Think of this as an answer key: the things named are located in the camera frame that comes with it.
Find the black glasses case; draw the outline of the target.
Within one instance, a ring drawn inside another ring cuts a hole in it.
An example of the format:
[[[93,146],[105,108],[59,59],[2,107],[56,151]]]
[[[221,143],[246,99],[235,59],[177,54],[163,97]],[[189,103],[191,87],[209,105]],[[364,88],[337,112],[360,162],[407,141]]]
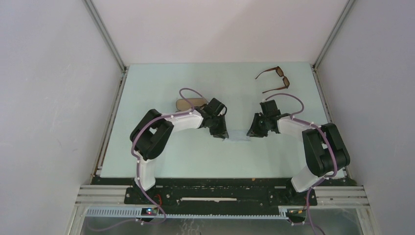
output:
[[[182,112],[191,109],[192,105],[195,107],[201,107],[207,104],[207,101],[203,98],[190,98],[188,100],[178,99],[176,101],[177,112]]]

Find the light blue cleaning cloth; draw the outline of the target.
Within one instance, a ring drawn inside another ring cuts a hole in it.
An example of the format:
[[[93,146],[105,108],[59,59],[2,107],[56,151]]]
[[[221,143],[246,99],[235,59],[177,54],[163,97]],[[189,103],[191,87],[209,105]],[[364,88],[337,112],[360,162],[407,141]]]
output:
[[[244,130],[229,130],[228,137],[223,142],[249,142],[250,137],[246,135]]]

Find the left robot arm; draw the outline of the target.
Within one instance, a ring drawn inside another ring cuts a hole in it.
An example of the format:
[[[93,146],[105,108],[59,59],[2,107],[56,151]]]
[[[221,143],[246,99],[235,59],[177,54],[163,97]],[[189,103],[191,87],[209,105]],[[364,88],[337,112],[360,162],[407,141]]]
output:
[[[207,128],[214,138],[227,139],[227,107],[213,98],[207,104],[194,105],[172,114],[149,110],[130,134],[131,154],[137,159],[136,198],[143,204],[154,200],[156,158],[164,151],[171,134],[187,129]]]

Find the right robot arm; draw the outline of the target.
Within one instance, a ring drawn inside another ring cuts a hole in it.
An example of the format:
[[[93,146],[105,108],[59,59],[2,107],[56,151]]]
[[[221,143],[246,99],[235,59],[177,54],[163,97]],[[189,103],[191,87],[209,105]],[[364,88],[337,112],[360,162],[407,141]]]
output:
[[[273,100],[261,102],[260,106],[262,111],[255,113],[248,137],[263,138],[274,132],[292,136],[303,143],[306,166],[288,182],[284,197],[289,204],[298,204],[304,199],[305,191],[336,176],[350,164],[348,150],[334,123],[318,126],[283,114]]]

